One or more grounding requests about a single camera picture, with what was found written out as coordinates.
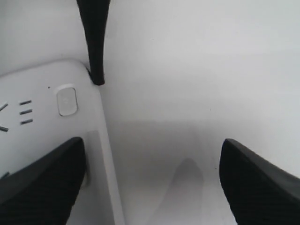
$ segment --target power button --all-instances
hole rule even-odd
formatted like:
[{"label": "power button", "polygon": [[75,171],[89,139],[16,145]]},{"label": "power button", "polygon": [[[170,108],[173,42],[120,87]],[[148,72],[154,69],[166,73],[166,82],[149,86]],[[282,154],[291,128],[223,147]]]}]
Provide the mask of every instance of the power button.
[{"label": "power button", "polygon": [[74,88],[64,88],[57,93],[58,111],[61,116],[70,116],[77,112],[77,97]]}]

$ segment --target white power strip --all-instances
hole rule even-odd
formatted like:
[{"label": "white power strip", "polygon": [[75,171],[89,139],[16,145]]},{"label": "white power strip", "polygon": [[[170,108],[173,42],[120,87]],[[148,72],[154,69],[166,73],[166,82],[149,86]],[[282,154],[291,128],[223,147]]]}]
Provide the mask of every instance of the white power strip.
[{"label": "white power strip", "polygon": [[[62,60],[0,77],[0,176],[76,136],[84,140],[89,173],[68,224],[124,225],[101,96],[84,65]],[[94,214],[85,213],[89,207]]]}]

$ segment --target black object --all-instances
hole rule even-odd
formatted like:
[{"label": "black object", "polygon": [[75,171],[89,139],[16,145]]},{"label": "black object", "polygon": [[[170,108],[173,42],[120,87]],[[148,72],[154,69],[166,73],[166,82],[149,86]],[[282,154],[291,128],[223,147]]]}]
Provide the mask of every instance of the black object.
[{"label": "black object", "polygon": [[105,83],[103,49],[110,0],[77,0],[90,59],[90,77],[94,84]]},{"label": "black object", "polygon": [[72,138],[0,180],[1,225],[65,225],[86,170],[84,144]]},{"label": "black object", "polygon": [[235,140],[225,140],[220,180],[239,225],[299,225],[300,180]]}]

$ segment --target white wall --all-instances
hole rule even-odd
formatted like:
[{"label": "white wall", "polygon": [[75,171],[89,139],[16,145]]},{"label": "white wall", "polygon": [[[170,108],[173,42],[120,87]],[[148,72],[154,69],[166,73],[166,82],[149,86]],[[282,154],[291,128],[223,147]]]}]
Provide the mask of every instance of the white wall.
[{"label": "white wall", "polygon": [[[74,0],[24,2],[0,2],[0,74],[87,62]],[[300,177],[299,7],[112,0],[101,91],[129,225],[234,224],[218,181],[225,138]]]}]

